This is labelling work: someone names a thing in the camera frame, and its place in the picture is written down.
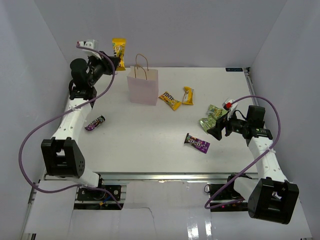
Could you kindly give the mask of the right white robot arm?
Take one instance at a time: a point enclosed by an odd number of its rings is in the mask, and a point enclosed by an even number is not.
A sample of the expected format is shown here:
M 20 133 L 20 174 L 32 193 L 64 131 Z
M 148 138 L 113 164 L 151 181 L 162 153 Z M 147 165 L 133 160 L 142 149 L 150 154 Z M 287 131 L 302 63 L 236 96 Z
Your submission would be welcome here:
M 230 108 L 207 133 L 217 140 L 222 139 L 223 130 L 226 136 L 231 133 L 242 135 L 254 158 L 251 165 L 256 167 L 258 182 L 245 171 L 233 173 L 211 198 L 216 198 L 225 190 L 229 198 L 247 202 L 251 218 L 287 225 L 298 200 L 299 188 L 288 181 L 279 166 L 273 149 L 273 136 L 270 130 L 264 127 L 266 110 L 250 105 L 244 120 L 238 119 L 235 111 L 233 107 Z

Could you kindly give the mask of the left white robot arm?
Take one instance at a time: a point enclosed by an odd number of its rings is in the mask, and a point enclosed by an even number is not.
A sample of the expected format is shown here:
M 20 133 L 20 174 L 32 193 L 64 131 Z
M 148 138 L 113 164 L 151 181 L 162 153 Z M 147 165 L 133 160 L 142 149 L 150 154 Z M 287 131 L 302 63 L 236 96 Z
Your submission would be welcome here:
M 88 193 L 96 200 L 105 196 L 106 187 L 101 184 L 100 175 L 86 167 L 78 139 L 95 104 L 95 83 L 103 75 L 112 75 L 119 63 L 119 57 L 106 59 L 99 55 L 91 55 L 87 60 L 76 58 L 70 63 L 72 80 L 68 87 L 67 114 L 53 136 L 41 143 L 47 174 L 88 186 Z

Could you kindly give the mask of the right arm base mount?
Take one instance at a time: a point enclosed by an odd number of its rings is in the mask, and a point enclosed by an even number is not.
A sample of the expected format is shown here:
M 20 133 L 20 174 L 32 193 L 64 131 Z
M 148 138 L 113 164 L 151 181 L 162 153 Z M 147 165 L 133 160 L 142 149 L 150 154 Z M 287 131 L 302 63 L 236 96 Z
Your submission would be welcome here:
M 232 179 L 236 173 L 204 173 L 201 174 L 206 184 L 203 188 L 205 194 L 213 196 L 223 185 Z M 236 213 L 247 212 L 248 203 L 234 190 L 234 183 L 222 190 L 209 204 L 210 207 L 222 205 L 209 209 L 211 213 Z

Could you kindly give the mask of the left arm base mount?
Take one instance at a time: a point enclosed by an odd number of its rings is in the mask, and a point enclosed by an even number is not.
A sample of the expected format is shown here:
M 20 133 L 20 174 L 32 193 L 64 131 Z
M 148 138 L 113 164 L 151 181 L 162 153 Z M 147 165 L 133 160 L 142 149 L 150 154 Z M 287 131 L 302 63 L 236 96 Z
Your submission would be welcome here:
M 107 190 L 113 197 L 119 202 L 119 205 L 123 207 L 121 203 L 122 186 L 115 183 L 105 184 L 104 180 L 99 180 L 98 188 Z M 74 202 L 75 210 L 101 210 L 111 211 L 120 210 L 117 203 L 112 196 L 105 191 L 92 190 L 88 188 L 79 188 Z

